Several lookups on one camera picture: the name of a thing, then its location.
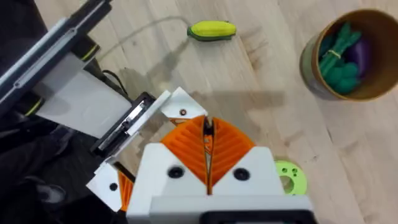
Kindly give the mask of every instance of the screw hole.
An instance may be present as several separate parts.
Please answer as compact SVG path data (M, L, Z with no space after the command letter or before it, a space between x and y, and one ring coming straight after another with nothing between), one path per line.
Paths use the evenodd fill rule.
M178 179L184 175L184 170L181 167L177 167L177 166L171 167L169 169L169 171L167 172L167 175L170 178Z
M181 115L181 116L187 115L186 109L180 109L180 115Z
M116 183L112 183L109 185L109 189L111 189L112 191L115 191L118 189L118 185Z
M237 169L234 171L234 177L235 177L237 180L246 181L246 180L249 180L249 178L250 178L250 173L249 173L249 171L248 171L247 169L244 169L244 168L237 168Z

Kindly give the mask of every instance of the black cable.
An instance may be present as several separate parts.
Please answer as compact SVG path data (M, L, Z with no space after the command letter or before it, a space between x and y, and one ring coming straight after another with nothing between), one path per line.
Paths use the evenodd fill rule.
M109 70L103 70L102 71L103 73L106 73L106 74L108 74L108 75L111 75L113 78L115 78L117 81L118 81L118 83L119 83L119 85L120 85L120 88L123 90L123 92L128 96L129 94L127 93L127 91L126 91L126 89L124 88L124 86L123 86L123 84L122 84L122 81L120 80L120 78L115 74L115 73L113 73L113 72L111 72L111 71L109 71Z

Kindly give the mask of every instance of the purple toy eggplant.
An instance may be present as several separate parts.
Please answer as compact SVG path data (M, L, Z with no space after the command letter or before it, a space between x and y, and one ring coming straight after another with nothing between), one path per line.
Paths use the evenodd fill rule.
M357 43L347 48L343 56L347 62L354 62L358 65L358 77L363 78L371 59L369 41L362 36Z

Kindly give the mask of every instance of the wooden table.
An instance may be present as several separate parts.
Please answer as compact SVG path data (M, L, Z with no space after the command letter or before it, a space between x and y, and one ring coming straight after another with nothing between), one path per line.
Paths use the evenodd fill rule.
M83 1L36 2L51 27ZM397 89L369 103L321 100L304 85L299 58L306 42L344 12L375 7L398 17L398 1L112 4L91 36L102 47L102 68L116 72L132 98L182 86L210 115L234 124L275 156L299 163L320 223L397 222ZM238 34L222 42L188 39L187 24L205 19L231 21ZM124 163L137 163L136 152L127 152Z

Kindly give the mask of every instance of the lime green ring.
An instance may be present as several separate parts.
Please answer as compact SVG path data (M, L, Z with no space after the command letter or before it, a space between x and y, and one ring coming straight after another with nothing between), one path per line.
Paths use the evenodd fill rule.
M292 162L275 161L279 177L289 177L293 182L292 189L285 189L288 195L303 195L307 192L307 178L303 170Z

